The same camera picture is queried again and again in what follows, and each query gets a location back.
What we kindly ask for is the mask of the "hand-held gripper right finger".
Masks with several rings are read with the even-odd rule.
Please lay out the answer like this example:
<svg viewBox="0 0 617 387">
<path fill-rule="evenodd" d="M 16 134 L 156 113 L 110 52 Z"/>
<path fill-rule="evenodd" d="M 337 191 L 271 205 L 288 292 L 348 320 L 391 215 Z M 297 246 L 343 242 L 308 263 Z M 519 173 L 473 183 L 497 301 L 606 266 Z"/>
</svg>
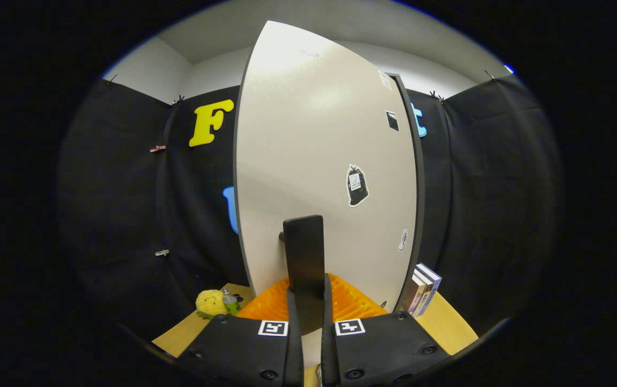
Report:
<svg viewBox="0 0 617 387">
<path fill-rule="evenodd" d="M 412 386 L 451 362 L 411 314 L 333 321 L 332 280 L 324 275 L 323 386 Z"/>
</svg>

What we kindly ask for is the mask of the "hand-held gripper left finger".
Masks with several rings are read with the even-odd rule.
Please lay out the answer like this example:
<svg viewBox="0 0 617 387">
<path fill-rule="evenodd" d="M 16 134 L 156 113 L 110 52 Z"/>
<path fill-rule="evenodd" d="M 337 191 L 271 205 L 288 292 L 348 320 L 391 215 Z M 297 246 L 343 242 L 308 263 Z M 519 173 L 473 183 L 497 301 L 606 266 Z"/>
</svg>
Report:
<svg viewBox="0 0 617 387">
<path fill-rule="evenodd" d="M 212 318 L 177 359 L 204 386 L 302 386 L 303 351 L 289 280 L 234 316 Z"/>
</svg>

